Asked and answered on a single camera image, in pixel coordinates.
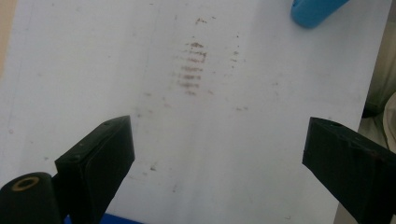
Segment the black clamp jaw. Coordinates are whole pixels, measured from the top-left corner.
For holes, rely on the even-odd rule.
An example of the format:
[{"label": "black clamp jaw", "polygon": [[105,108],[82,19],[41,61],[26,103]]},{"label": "black clamp jaw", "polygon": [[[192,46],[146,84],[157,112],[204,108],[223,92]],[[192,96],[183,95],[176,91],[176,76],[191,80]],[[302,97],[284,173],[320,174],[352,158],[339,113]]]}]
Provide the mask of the black clamp jaw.
[{"label": "black clamp jaw", "polygon": [[100,222],[134,161],[129,116],[108,120],[55,161],[58,174],[20,176],[0,190],[0,223]]},{"label": "black clamp jaw", "polygon": [[303,164],[361,224],[396,211],[396,155],[347,127],[311,118]]}]

